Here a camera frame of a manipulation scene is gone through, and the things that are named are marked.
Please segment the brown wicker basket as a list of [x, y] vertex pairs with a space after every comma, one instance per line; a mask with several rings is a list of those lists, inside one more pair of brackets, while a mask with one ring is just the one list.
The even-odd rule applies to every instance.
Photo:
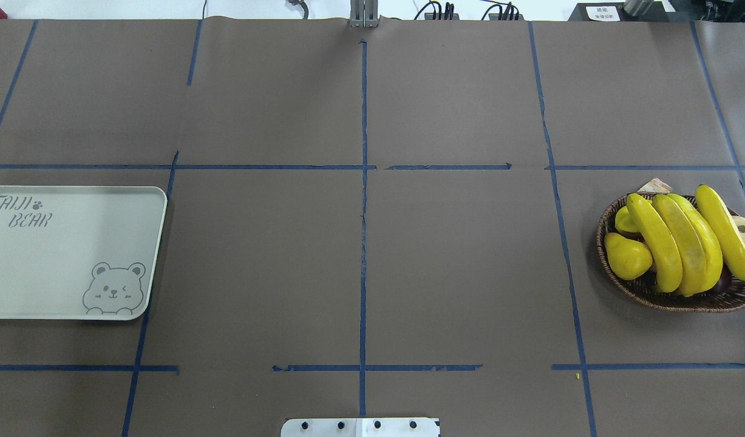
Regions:
[[609, 232], [615, 232], [614, 216], [619, 208], [627, 204], [627, 197], [621, 196], [611, 202], [598, 220], [595, 231], [595, 251], [598, 268], [602, 269], [606, 282], [614, 285], [620, 293], [623, 293], [633, 301], [646, 305], [652, 309], [681, 312], [681, 313], [729, 313], [745, 308], [745, 282], [733, 277], [730, 290], [720, 295], [698, 293], [694, 296], [685, 297], [672, 293], [659, 293], [656, 291], [656, 277], [653, 272], [646, 272], [634, 280], [623, 280], [616, 276], [611, 270], [606, 253], [604, 238]]

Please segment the black label box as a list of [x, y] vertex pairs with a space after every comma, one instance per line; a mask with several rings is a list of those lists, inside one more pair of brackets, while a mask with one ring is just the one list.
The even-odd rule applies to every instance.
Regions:
[[624, 2], [577, 3], [566, 21], [569, 22], [672, 22], [662, 2], [652, 2], [640, 16], [631, 16]]

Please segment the yellow banana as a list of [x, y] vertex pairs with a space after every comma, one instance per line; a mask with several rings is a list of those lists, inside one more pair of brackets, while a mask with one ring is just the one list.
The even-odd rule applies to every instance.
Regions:
[[697, 187], [695, 200], [717, 237], [725, 265], [736, 279], [745, 282], [745, 244], [724, 200], [708, 185]]
[[627, 208], [652, 254], [658, 290], [672, 293], [679, 288], [684, 277], [674, 236], [652, 202], [640, 194], [627, 195]]
[[702, 293], [705, 293], [716, 284], [724, 265], [724, 258], [717, 237], [707, 221], [688, 199], [678, 194], [668, 195], [685, 211], [701, 241], [706, 256], [706, 280], [702, 291]]
[[693, 224], [668, 194], [656, 194], [652, 205], [670, 231], [680, 255], [682, 277], [677, 293], [685, 297], [701, 293], [706, 280], [706, 256]]

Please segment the steel cup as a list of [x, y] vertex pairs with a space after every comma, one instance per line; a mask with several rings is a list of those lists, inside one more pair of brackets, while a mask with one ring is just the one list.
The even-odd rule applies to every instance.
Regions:
[[650, 10], [653, 3], [655, 0], [625, 0], [622, 10], [628, 17], [639, 18]]

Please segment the yellow pear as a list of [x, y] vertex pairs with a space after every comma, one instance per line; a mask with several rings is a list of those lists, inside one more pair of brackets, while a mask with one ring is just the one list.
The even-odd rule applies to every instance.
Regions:
[[616, 232], [604, 238], [605, 253], [611, 270], [620, 279], [634, 280], [650, 270], [653, 256], [647, 245]]

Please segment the white metal base plate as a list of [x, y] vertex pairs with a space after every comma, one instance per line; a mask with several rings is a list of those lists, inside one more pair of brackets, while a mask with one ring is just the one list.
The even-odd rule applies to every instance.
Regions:
[[295, 418], [281, 427], [281, 436], [441, 436], [436, 418]]

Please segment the aluminium frame post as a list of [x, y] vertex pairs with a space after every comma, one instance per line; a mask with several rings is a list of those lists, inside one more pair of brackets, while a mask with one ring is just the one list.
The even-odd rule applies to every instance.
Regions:
[[350, 0], [351, 28], [375, 28], [379, 25], [378, 0]]

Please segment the small printed card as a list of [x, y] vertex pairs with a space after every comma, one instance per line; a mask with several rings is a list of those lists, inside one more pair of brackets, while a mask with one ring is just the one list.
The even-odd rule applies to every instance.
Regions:
[[654, 193], [654, 194], [669, 194], [674, 192], [674, 188], [672, 186], [668, 185], [666, 182], [663, 182], [660, 178], [653, 178], [649, 180], [648, 182], [644, 183], [639, 189], [636, 191], [637, 193], [643, 194], [643, 193]]

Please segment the white bear serving tray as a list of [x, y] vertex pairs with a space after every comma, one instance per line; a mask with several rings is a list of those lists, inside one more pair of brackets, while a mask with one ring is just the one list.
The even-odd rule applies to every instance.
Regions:
[[141, 316], [167, 205], [158, 186], [0, 185], [0, 320]]

